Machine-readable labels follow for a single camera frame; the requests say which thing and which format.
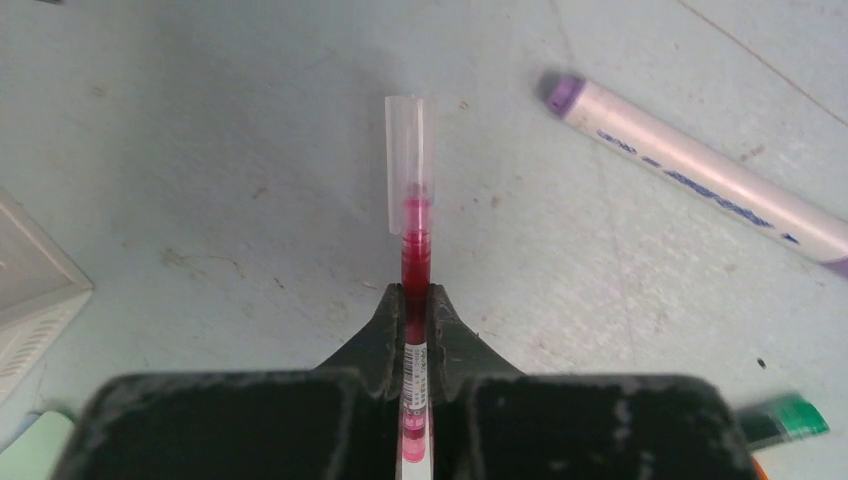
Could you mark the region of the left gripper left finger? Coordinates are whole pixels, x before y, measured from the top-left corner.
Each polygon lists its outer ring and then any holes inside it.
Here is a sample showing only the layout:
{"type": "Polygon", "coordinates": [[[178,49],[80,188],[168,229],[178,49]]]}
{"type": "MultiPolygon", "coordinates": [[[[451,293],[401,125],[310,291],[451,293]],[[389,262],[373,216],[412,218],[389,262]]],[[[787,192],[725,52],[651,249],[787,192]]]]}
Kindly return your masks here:
{"type": "Polygon", "coordinates": [[[90,398],[56,479],[391,479],[403,293],[318,367],[150,372],[90,398]]]}

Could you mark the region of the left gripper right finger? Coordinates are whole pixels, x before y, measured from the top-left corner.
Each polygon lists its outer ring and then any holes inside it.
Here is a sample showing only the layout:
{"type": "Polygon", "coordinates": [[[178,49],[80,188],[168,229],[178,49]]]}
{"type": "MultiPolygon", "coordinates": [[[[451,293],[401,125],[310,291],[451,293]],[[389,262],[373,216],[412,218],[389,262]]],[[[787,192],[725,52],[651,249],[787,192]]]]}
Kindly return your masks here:
{"type": "Polygon", "coordinates": [[[427,298],[438,479],[753,479],[719,391],[680,374],[528,374],[427,298]]]}

